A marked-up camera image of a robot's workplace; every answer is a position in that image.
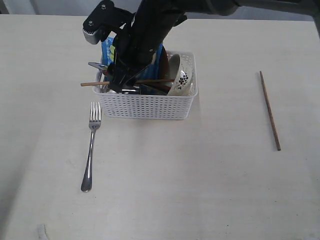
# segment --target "table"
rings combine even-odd
[[[100,46],[85,17],[0,15],[2,240],[320,237],[320,42],[311,22],[188,20],[164,41],[195,54],[182,121],[107,118],[87,161]],[[276,151],[262,70],[282,151]]]

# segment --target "silver fork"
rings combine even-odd
[[[99,102],[91,102],[89,128],[91,129],[91,138],[88,159],[81,184],[81,190],[88,192],[92,189],[92,157],[94,153],[94,142],[96,130],[100,128],[101,123],[101,107]]]

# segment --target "basket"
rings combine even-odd
[[[104,114],[108,117],[127,119],[186,119],[191,104],[198,94],[195,56],[191,52],[167,51],[168,58],[174,54],[180,54],[192,66],[190,96],[100,93],[100,88],[95,86],[93,87],[93,92],[98,95]],[[96,82],[99,82],[101,77],[102,72],[98,71]]]

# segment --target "chopstick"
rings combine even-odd
[[[152,84],[152,83],[168,83],[168,82],[174,82],[174,79],[141,79],[137,80],[136,84]],[[99,86],[99,85],[108,85],[108,81],[95,81],[95,82],[83,82],[81,83],[81,87],[87,87],[87,86]]]
[[[271,123],[272,131],[273,131],[273,136],[274,136],[274,140],[275,140],[276,149],[278,151],[280,151],[281,150],[280,141],[279,141],[277,130],[276,130],[275,120],[274,120],[274,117],[272,115],[270,102],[269,102],[269,98],[268,98],[268,94],[267,94],[267,89],[266,89],[266,85],[265,85],[264,76],[262,75],[262,71],[260,71],[260,77],[261,77],[261,84],[262,84],[264,99],[265,99],[265,103],[266,103],[266,108],[268,109],[268,113],[269,113],[269,118],[270,118],[270,123]]]

